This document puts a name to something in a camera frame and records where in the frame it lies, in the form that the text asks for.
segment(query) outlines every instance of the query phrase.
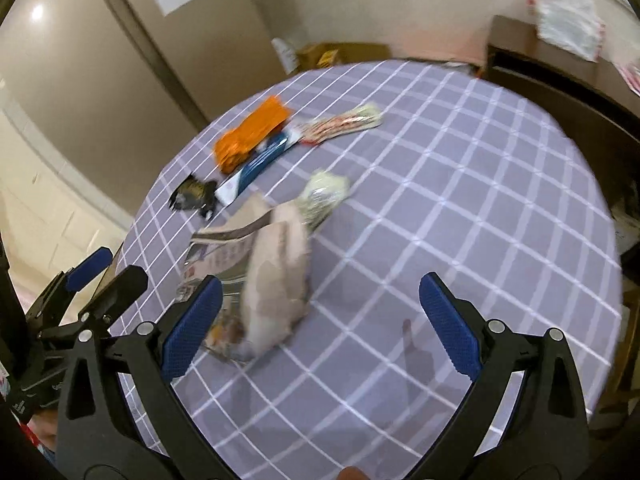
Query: beige bag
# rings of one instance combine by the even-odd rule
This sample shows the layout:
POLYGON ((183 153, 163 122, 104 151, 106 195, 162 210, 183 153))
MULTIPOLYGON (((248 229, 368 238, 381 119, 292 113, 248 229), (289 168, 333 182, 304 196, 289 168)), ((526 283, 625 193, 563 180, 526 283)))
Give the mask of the beige bag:
POLYGON ((204 345, 246 362, 290 333, 305 316, 308 229, 294 202, 270 209, 252 195, 218 228, 191 238, 178 298, 212 274, 223 285, 223 306, 204 345))

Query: blue rubber pad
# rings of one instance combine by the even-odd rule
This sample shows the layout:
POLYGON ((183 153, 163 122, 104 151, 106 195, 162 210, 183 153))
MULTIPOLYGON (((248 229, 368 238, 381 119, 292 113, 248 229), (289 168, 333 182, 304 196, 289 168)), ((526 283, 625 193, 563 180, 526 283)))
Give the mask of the blue rubber pad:
POLYGON ((80 292, 92 279, 109 267, 112 261, 111 251, 107 247, 101 247, 68 273, 65 283, 66 290, 80 292))
POLYGON ((181 377, 187 372, 221 307, 222 283, 213 278, 193 299, 191 307, 164 341, 161 373, 165 381, 181 377))
POLYGON ((420 304, 456 370, 475 381, 480 374, 480 347, 456 307, 431 276, 420 280, 420 304))

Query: purple tablecloth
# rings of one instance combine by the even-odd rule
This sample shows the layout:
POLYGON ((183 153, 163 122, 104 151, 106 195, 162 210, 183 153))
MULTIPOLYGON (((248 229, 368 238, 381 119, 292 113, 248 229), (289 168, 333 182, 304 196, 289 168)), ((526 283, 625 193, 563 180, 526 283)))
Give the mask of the purple tablecloth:
MULTIPOLYGON (((305 72, 232 108, 162 171, 118 268, 137 264, 150 286, 114 327, 155 321, 180 281, 190 235, 204 222, 172 212, 189 173, 219 178, 214 140, 269 94, 298 117, 373 101, 382 126, 295 146, 252 190, 296 197, 329 168, 353 193, 312 239, 311 313, 295 334, 245 368, 199 352, 177 395, 243 479, 328 480, 347 465, 402 478, 428 450, 470 382, 453 369, 418 304, 435 270, 485 318, 512 330, 566 334, 588 408, 606 378, 620 324, 620 266, 606 204, 588 165, 556 122, 526 99, 436 66, 395 60, 305 72)), ((514 377, 482 445, 494 446, 519 384, 514 377)), ((145 442, 162 450, 128 377, 145 442)))

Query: refrigerator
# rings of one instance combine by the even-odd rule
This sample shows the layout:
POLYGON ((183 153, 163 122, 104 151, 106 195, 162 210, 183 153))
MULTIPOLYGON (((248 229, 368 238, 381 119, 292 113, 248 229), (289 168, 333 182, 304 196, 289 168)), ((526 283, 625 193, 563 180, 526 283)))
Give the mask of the refrigerator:
POLYGON ((0 73, 78 171, 135 214, 159 171, 226 110, 285 78, 252 0, 15 0, 0 73))

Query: table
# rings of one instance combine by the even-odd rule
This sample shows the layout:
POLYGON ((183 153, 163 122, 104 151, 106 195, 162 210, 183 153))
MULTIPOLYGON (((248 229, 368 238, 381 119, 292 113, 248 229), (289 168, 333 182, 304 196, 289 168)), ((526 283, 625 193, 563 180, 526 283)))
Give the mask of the table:
MULTIPOLYGON (((245 368, 199 352, 174 389, 243 479, 328 480, 357 465, 402 478, 429 449, 470 381, 453 369, 417 300, 435 270, 459 298, 513 330, 559 326, 593 408, 620 324, 614 231, 582 155, 518 95, 436 66, 389 60, 305 72, 240 103, 162 171, 124 242, 149 290, 115 326, 130 332, 171 303, 195 212, 171 212, 189 173, 218 176, 214 139, 268 94, 299 117, 374 101, 382 126, 310 150, 295 146, 252 185, 293 199, 317 168, 350 177, 352 195, 312 239, 311 313, 280 348, 245 368)), ((241 201, 220 212, 220 224, 241 201)), ((163 451, 129 377, 145 443, 163 451)), ((482 449, 494 446, 519 378, 482 449)))

